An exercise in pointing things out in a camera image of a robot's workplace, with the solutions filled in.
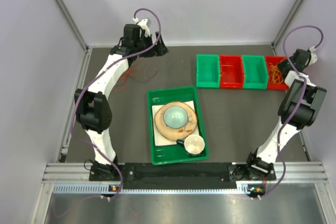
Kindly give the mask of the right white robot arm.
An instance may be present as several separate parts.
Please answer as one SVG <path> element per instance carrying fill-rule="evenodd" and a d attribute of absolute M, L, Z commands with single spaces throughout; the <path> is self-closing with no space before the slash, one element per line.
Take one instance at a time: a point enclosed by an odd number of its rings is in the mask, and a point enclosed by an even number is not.
<path fill-rule="evenodd" d="M 303 71 L 317 62 L 315 48 L 297 49 L 295 53 L 277 64 L 284 83 L 289 87 L 278 110 L 276 127 L 254 153 L 248 156 L 245 174 L 256 180 L 267 177 L 289 140 L 316 120 L 327 94 L 325 88 L 313 84 Z"/>

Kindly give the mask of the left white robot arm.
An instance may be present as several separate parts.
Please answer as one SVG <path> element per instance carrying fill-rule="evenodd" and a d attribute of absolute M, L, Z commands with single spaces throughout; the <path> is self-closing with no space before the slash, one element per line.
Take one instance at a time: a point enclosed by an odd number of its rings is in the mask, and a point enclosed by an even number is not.
<path fill-rule="evenodd" d="M 126 24 L 123 36 L 115 45 L 97 76 L 86 89 L 75 92 L 76 121 L 90 138 L 95 154 L 95 163 L 103 165 L 101 174 L 107 180 L 114 180 L 119 168 L 112 162 L 117 155 L 111 144 L 109 127 L 112 111 L 108 97 L 119 78 L 139 57 L 162 56 L 167 48 L 156 32 L 156 40 L 152 39 L 147 18 L 134 18 L 132 24 Z"/>

